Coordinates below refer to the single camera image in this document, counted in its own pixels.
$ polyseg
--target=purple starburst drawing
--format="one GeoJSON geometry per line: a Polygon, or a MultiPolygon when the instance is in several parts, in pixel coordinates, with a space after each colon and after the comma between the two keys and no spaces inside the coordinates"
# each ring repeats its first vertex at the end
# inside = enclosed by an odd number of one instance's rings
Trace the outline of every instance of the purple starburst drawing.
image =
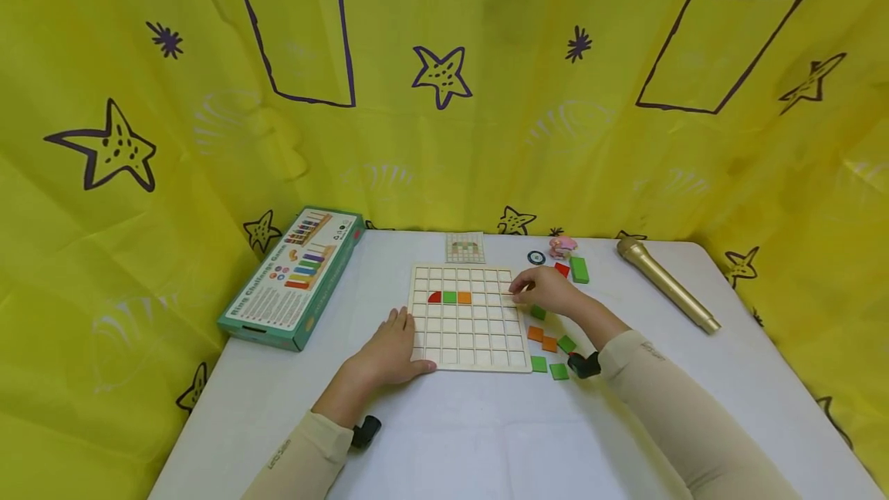
{"type": "Polygon", "coordinates": [[[583,51],[592,49],[593,40],[586,35],[586,28],[581,29],[579,25],[574,26],[574,39],[568,39],[568,54],[565,60],[571,59],[571,63],[575,60],[583,60],[583,51]]]}
{"type": "Polygon", "coordinates": [[[423,67],[411,87],[432,86],[435,88],[435,106],[444,110],[456,96],[472,96],[472,91],[463,80],[463,56],[466,49],[462,46],[451,50],[444,58],[432,54],[425,46],[415,46],[415,53],[423,61],[423,67]]]}
{"type": "Polygon", "coordinates": [[[176,54],[182,54],[182,49],[179,48],[179,44],[182,43],[183,40],[179,36],[179,32],[173,33],[169,27],[163,27],[161,22],[157,22],[157,27],[151,25],[151,22],[145,22],[145,25],[150,27],[151,31],[157,35],[157,37],[151,38],[151,41],[153,44],[161,46],[164,58],[172,55],[174,60],[179,60],[179,57],[177,57],[176,54]]]}

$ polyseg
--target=game box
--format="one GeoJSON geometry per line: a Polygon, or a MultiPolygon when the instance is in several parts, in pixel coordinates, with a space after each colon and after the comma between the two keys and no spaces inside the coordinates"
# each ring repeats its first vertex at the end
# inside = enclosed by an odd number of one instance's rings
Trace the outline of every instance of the game box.
{"type": "Polygon", "coordinates": [[[235,338],[304,349],[363,232],[359,214],[304,208],[216,323],[235,338]]]}

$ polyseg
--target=right hand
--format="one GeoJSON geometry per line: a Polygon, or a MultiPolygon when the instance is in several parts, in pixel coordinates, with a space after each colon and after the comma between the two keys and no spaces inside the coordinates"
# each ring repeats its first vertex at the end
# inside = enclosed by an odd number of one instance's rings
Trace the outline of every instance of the right hand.
{"type": "Polygon", "coordinates": [[[551,266],[536,266],[516,276],[509,291],[516,303],[532,303],[573,319],[592,300],[551,266]]]}

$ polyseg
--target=black round object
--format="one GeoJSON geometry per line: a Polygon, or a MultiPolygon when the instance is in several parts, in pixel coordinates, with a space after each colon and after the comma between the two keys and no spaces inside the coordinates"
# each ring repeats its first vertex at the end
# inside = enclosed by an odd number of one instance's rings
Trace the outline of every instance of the black round object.
{"type": "Polygon", "coordinates": [[[528,262],[532,265],[543,265],[546,262],[546,257],[539,251],[529,251],[528,262]]]}

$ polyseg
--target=pattern card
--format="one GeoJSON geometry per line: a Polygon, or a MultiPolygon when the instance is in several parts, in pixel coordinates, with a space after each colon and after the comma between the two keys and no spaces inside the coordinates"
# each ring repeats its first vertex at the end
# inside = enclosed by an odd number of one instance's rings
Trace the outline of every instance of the pattern card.
{"type": "Polygon", "coordinates": [[[484,235],[480,231],[467,231],[444,238],[444,258],[447,262],[485,262],[484,235]]]}
{"type": "Polygon", "coordinates": [[[416,265],[408,305],[415,360],[440,370],[530,373],[525,320],[512,302],[509,269],[416,265]]]}

